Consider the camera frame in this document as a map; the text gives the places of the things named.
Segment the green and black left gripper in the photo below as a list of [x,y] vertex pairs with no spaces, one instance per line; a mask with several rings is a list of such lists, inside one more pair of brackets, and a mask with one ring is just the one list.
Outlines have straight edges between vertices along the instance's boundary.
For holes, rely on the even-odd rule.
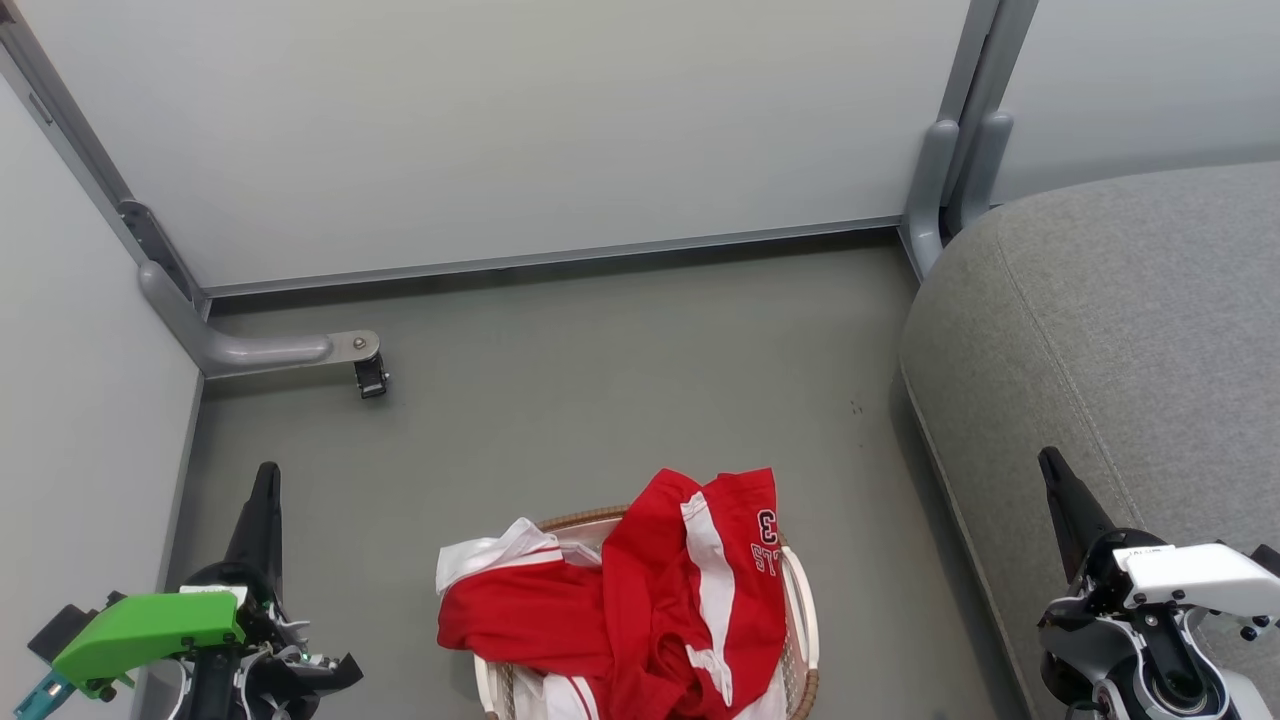
[[108,703],[132,673],[174,662],[180,688],[166,720],[312,720],[320,701],[364,679],[357,660],[311,651],[288,619],[283,585],[282,471],[262,462],[225,562],[175,592],[114,592],[50,666],[50,707],[72,696]]

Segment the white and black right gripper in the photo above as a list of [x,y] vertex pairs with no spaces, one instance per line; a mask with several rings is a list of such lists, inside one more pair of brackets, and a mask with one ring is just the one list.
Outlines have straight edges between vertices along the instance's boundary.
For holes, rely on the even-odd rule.
[[1247,641],[1280,620],[1280,578],[1222,544],[1175,546],[1116,529],[1057,447],[1038,454],[1068,594],[1039,624],[1041,678],[1052,693],[1252,693],[1196,639],[1208,616]]

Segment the red and white jersey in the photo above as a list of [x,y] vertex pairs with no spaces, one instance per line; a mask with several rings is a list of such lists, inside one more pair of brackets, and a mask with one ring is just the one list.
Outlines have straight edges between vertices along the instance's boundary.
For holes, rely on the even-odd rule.
[[526,518],[440,548],[436,643],[522,670],[517,720],[608,720],[613,651],[599,550]]

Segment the red and white shirt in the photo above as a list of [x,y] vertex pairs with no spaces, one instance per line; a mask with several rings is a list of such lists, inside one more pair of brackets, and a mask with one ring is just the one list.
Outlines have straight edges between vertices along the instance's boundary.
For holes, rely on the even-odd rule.
[[769,468],[649,482],[603,544],[609,720],[788,720],[781,547]]

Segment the grey fabric sofa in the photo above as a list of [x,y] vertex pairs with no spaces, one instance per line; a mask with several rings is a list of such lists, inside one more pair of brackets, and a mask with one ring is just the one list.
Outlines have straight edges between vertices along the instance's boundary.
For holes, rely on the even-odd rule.
[[986,213],[925,275],[900,368],[1023,706],[1062,720],[1036,629],[1068,588],[1043,447],[1120,527],[1280,551],[1280,161]]

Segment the grey metal partition foot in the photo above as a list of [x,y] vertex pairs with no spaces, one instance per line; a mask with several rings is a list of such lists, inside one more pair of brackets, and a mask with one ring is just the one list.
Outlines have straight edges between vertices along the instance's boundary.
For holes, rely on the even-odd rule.
[[141,293],[195,365],[210,379],[380,357],[374,331],[241,337],[212,328],[155,261],[138,269]]

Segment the grey partition post foot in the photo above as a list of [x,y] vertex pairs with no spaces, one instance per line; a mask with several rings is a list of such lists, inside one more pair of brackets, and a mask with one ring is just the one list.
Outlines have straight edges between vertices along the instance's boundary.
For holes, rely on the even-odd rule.
[[979,122],[947,210],[946,222],[952,234],[959,234],[993,206],[995,184],[1014,124],[1012,114],[1004,110],[992,111]]
[[925,132],[911,176],[899,236],[911,268],[923,281],[943,252],[940,210],[960,128],[937,120]]

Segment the grey partition bottom rail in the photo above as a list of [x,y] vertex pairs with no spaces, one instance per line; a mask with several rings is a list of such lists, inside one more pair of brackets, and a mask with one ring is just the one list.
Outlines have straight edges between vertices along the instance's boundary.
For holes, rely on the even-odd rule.
[[204,290],[210,299],[236,299],[268,293],[296,292],[306,290],[325,290],[353,284],[411,281],[438,275],[458,275],[472,272],[494,272],[521,266],[544,266],[561,263],[584,263],[652,255],[658,252],[677,252],[687,250],[713,249],[742,243],[786,241],[795,238],[837,234],[845,232],[879,231],[901,225],[901,215],[873,217],[859,220],[831,222],[810,225],[795,225],[764,231],[745,231],[727,234],[709,234],[682,240],[662,240],[644,243],[622,243],[595,249],[571,249],[553,252],[534,252],[512,258],[489,258],[457,263],[438,263],[417,266],[398,266],[365,272],[344,272],[325,275],[310,275],[291,279],[261,281],[209,286]]

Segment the grey partition corner post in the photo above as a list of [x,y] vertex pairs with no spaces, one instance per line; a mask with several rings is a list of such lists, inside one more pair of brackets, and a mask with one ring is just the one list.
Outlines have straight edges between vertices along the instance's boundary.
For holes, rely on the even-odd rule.
[[129,233],[125,247],[137,261],[151,260],[175,283],[201,319],[209,316],[210,299],[178,254],[169,234],[150,206],[141,202],[125,182],[88,119],[72,97],[49,55],[40,46],[17,0],[0,0],[0,47],[14,65],[12,82],[20,82],[31,110],[45,123],[68,167],[83,170],[82,183],[105,202],[109,222],[119,222]]
[[960,135],[941,208],[941,225],[943,236],[948,240],[955,234],[946,222],[947,210],[957,177],[970,152],[977,127],[982,118],[992,111],[1009,111],[1002,109],[1002,101],[1039,4],[1041,0],[980,0],[982,14],[987,18],[979,23],[984,36],[973,63],[965,102],[957,118]]

